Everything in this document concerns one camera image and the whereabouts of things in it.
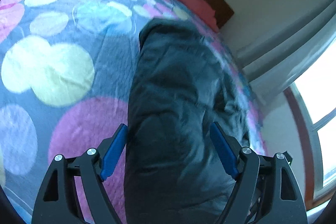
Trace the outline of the black puffer jacket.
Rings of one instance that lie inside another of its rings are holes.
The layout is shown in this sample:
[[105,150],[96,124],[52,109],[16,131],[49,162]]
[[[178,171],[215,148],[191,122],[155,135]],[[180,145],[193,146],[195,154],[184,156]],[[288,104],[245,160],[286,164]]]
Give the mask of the black puffer jacket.
[[128,223],[214,223],[234,187],[210,138],[218,122],[250,144],[232,78],[193,24],[154,18],[130,90],[124,179]]

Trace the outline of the right side window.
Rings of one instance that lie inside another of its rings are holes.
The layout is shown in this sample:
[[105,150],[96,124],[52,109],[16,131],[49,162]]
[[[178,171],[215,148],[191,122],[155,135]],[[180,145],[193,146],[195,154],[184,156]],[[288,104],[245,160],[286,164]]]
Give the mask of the right side window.
[[335,43],[284,91],[303,153],[307,209],[335,193]]

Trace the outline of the grey right curtain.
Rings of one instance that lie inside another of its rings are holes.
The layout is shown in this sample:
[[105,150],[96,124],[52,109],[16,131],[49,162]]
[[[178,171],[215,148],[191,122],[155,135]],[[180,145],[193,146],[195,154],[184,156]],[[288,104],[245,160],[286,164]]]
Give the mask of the grey right curtain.
[[266,105],[288,88],[326,51],[335,39],[335,1],[321,12],[299,18],[288,28],[237,58],[259,102]]

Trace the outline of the colourful dotted bedspread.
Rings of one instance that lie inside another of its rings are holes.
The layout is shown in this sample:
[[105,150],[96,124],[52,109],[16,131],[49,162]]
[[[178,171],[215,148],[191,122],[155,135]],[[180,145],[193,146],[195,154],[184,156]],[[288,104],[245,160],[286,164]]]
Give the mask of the colourful dotted bedspread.
[[1,187],[26,223],[50,162],[127,122],[139,32],[153,18],[196,26],[219,59],[252,149],[256,97],[221,34],[178,0],[1,0]]

